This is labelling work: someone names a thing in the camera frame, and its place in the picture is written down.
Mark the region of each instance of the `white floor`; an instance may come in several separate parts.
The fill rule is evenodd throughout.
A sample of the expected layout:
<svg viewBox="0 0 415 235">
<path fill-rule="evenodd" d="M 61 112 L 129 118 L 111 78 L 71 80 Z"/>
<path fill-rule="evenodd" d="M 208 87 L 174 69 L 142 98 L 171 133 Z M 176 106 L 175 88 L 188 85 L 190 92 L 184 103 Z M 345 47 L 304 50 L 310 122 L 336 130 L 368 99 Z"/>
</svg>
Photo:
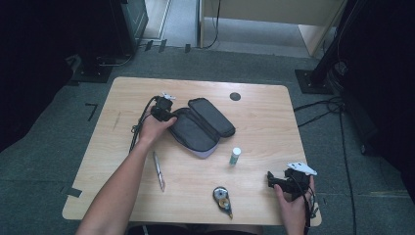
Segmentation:
<svg viewBox="0 0 415 235">
<path fill-rule="evenodd" d="M 157 15 L 154 6 L 163 6 L 163 4 L 157 3 L 158 1 L 166 2 L 166 0 L 146 1 L 152 2 L 151 5 L 148 4 L 150 21 Z M 191 44 L 193 48 L 196 48 L 197 0 L 170 1 L 171 5 L 159 40 L 166 39 L 167 46 L 185 47 L 186 44 Z M 215 19 L 205 18 L 205 46 L 209 46 L 215 37 L 213 24 L 215 24 Z M 330 45 L 332 37 L 333 33 L 326 38 L 326 48 Z M 251 22 L 219 18 L 218 37 L 209 50 L 310 58 L 298 26 L 289 23 Z M 316 58 L 322 56 L 323 48 L 317 53 Z"/>
</svg>

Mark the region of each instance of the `hand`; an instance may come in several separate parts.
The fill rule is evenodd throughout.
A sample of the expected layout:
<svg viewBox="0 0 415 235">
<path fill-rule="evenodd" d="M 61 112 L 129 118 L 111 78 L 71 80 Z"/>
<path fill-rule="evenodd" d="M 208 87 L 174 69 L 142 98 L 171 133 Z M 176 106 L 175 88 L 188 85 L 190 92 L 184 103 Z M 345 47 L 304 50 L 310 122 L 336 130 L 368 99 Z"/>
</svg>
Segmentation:
<svg viewBox="0 0 415 235">
<path fill-rule="evenodd" d="M 172 117 L 168 121 L 158 121 L 150 115 L 150 112 L 146 112 L 145 117 L 146 119 L 139 133 L 139 142 L 145 142 L 150 146 L 160 138 L 166 129 L 177 121 L 177 117 Z"/>
<path fill-rule="evenodd" d="M 310 176 L 310 188 L 314 191 L 314 178 Z M 278 184 L 274 185 L 277 201 L 280 205 L 281 217 L 289 235 L 302 235 L 305 227 L 305 204 L 304 198 L 298 197 L 292 202 L 284 198 L 284 192 Z M 311 193 L 307 191 L 305 197 L 310 201 Z"/>
</svg>

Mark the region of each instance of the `light wood tabletop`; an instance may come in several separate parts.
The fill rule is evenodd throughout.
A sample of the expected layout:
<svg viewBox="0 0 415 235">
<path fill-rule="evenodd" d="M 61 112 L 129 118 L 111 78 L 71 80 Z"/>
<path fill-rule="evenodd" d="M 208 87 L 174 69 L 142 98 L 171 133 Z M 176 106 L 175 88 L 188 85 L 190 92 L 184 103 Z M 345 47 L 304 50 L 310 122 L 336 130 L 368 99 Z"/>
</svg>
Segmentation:
<svg viewBox="0 0 415 235">
<path fill-rule="evenodd" d="M 159 156 L 161 190 L 151 151 L 147 157 L 130 221 L 281 225 L 274 190 L 266 172 L 284 178 L 286 164 L 306 163 L 288 89 L 281 85 L 118 77 L 110 90 L 63 210 L 66 219 L 82 219 L 95 195 L 128 155 L 133 134 L 148 101 L 166 92 L 172 110 L 195 98 L 210 100 L 236 127 L 207 159 L 200 159 L 166 131 L 153 147 Z M 241 95 L 239 101 L 230 94 Z M 242 154 L 229 165 L 232 149 Z M 229 191 L 233 219 L 221 212 L 213 189 Z M 320 212 L 311 225 L 321 223 Z"/>
</svg>

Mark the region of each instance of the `glue stick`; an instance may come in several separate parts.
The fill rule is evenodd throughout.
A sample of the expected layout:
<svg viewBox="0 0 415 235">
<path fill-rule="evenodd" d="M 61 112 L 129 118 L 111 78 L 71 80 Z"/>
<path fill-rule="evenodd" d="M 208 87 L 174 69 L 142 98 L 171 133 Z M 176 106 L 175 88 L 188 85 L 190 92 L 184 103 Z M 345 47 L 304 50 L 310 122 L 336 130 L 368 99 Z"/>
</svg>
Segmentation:
<svg viewBox="0 0 415 235">
<path fill-rule="evenodd" d="M 240 148 L 234 148 L 232 150 L 232 156 L 231 156 L 231 160 L 229 161 L 230 165 L 235 165 L 236 162 L 238 161 L 239 156 L 241 155 L 241 149 Z"/>
</svg>

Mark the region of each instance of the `forearm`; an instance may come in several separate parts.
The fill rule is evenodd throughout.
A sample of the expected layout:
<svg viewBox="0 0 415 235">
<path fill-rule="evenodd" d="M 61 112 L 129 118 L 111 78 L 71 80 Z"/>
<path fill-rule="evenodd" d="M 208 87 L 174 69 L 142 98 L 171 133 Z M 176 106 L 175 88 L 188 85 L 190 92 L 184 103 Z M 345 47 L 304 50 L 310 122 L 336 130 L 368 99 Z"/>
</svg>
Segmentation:
<svg viewBox="0 0 415 235">
<path fill-rule="evenodd" d="M 139 141 L 95 197 L 76 234 L 123 234 L 151 143 Z"/>
</svg>

